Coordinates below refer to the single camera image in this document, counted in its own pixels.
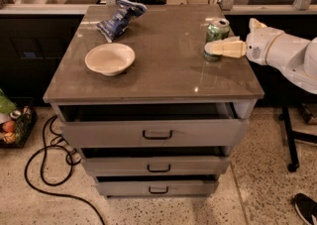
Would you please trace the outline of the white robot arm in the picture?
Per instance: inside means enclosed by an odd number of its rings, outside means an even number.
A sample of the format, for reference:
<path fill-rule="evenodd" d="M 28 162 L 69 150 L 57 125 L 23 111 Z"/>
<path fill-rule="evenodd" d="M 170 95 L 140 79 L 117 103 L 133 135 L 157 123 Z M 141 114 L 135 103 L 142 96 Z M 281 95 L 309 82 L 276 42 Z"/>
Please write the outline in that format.
<path fill-rule="evenodd" d="M 291 83 L 317 94 L 317 38 L 306 40 L 268 27 L 255 18 L 249 21 L 250 32 L 243 42 L 239 37 L 208 42 L 209 55 L 241 57 L 259 65 L 279 70 Z"/>

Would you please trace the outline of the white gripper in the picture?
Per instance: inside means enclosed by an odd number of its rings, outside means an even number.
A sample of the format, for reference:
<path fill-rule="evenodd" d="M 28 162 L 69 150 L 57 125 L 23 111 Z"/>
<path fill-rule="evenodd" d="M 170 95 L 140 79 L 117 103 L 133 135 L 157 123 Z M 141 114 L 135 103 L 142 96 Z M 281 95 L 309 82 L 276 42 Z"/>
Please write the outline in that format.
<path fill-rule="evenodd" d="M 283 30 L 266 27 L 255 18 L 249 21 L 250 33 L 244 42 L 240 37 L 208 42 L 204 52 L 210 56 L 226 56 L 238 58 L 247 53 L 248 60 L 259 65 L 267 65 L 266 56 L 274 40 L 283 34 Z"/>

